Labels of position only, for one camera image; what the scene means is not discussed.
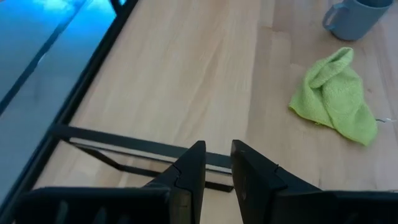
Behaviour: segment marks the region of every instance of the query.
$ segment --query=light wood surface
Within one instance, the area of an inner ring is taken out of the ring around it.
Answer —
[[[287,108],[306,69],[348,46],[375,116],[397,119],[397,4],[364,39],[343,42],[321,26],[333,3],[141,0],[71,125],[185,147],[201,139],[220,154],[240,139],[322,189],[398,189],[398,123],[380,123],[365,148]],[[147,181],[60,143],[36,187]],[[201,220],[241,223],[235,193],[206,189]]]

